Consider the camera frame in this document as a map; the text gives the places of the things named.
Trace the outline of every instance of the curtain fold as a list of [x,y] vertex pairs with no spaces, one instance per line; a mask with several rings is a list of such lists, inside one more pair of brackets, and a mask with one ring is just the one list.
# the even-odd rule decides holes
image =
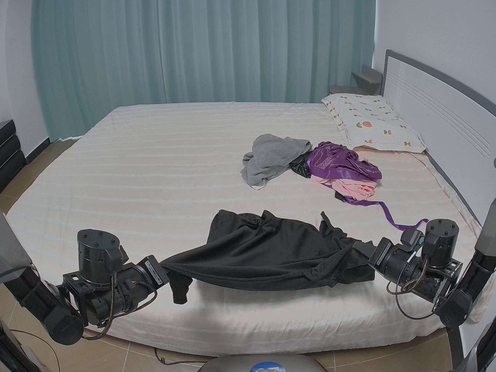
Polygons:
[[375,0],[33,0],[51,140],[118,106],[317,102],[371,64]]

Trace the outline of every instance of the white wall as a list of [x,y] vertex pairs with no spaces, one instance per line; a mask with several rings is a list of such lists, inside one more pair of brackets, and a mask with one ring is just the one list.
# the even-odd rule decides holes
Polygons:
[[0,0],[0,121],[14,119],[27,156],[47,137],[31,54],[33,0]]
[[[386,49],[432,66],[496,103],[496,0],[377,0],[372,66],[384,69]],[[461,327],[464,352],[496,315]],[[496,362],[491,368],[496,371]]]

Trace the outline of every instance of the fitted sheet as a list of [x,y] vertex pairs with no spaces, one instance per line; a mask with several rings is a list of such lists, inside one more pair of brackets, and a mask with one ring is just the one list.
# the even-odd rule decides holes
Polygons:
[[[140,105],[112,111],[35,180],[8,219],[47,281],[76,270],[76,233],[114,233],[130,261],[163,260],[206,242],[219,209],[299,219],[319,226],[324,211],[349,236],[398,242],[380,206],[342,203],[334,191],[291,170],[250,188],[242,157],[260,134],[310,140],[341,135],[324,104],[197,103]],[[359,149],[383,179],[372,200],[387,203],[399,224],[449,218],[460,226],[454,257],[465,266],[479,230],[455,192],[424,155]],[[414,316],[431,304],[400,297]],[[405,318],[386,280],[288,292],[250,292],[194,280],[185,305],[169,287],[150,306],[116,319],[110,334],[202,355],[314,352],[409,341],[442,327],[437,316]]]

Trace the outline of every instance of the blue sticker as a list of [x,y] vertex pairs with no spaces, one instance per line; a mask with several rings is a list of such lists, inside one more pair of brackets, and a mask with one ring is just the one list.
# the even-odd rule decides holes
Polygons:
[[279,363],[273,362],[263,362],[258,363],[253,368],[250,369],[250,372],[286,372],[286,369]]

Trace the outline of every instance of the tiled floor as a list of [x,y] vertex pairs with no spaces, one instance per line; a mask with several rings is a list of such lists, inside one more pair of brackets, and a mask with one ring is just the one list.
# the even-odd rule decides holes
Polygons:
[[[5,213],[18,197],[34,182],[36,177],[75,141],[55,142],[42,152],[30,165],[9,183],[0,195],[0,208]],[[57,352],[62,372],[195,372],[201,364],[164,366],[153,355],[153,348],[112,337],[99,341],[80,340],[73,346],[54,343],[40,323],[21,308],[7,289],[0,284],[0,317],[11,329],[25,330],[47,340]],[[52,372],[57,363],[52,351],[42,341],[23,334],[16,336],[27,344]],[[333,372],[417,372],[451,369],[451,355],[445,329],[427,337],[417,337],[411,342],[368,349],[312,353],[310,356]],[[159,351],[159,356],[169,361],[207,360],[208,357],[191,356],[171,351]]]

